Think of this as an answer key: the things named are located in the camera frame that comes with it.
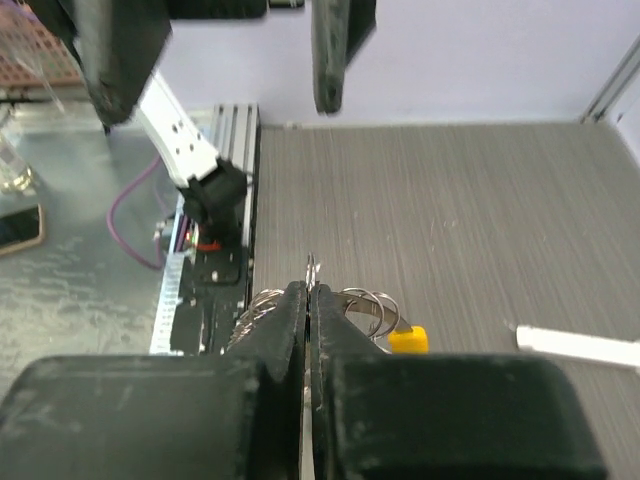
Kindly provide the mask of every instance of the smartphone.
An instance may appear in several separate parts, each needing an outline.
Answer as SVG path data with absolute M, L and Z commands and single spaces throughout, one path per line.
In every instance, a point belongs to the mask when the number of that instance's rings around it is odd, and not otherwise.
M 0 217 L 0 255 L 39 245 L 44 240 L 44 218 L 40 205 Z

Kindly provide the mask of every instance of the white stick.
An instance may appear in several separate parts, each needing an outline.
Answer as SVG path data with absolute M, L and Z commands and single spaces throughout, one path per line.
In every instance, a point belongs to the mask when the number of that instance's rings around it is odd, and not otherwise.
M 516 328 L 516 342 L 520 350 L 640 368 L 640 344 L 637 342 L 559 332 L 528 325 Z

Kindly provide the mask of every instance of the gray wood grain surface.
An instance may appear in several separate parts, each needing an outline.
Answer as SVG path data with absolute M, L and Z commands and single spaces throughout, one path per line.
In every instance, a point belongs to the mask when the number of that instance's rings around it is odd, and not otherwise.
M 640 175 L 602 125 L 266 130 L 256 288 L 396 298 L 433 351 L 514 352 L 516 324 L 640 337 Z M 640 377 L 561 362 L 613 478 L 638 478 Z

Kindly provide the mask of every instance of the yellow cap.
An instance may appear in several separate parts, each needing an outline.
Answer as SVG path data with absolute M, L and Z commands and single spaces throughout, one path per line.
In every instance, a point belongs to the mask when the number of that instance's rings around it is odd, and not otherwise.
M 411 327 L 410 332 L 391 332 L 389 343 L 392 353 L 427 353 L 429 337 L 422 327 Z

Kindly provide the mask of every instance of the basket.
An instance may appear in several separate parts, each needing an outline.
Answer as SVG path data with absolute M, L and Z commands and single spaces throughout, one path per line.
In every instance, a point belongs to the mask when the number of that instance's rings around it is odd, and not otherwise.
M 42 78 L 53 87 L 82 85 L 77 64 L 64 44 L 38 22 L 29 7 L 10 2 L 0 0 L 0 88 L 41 87 Z M 34 66 L 40 78 L 32 73 Z

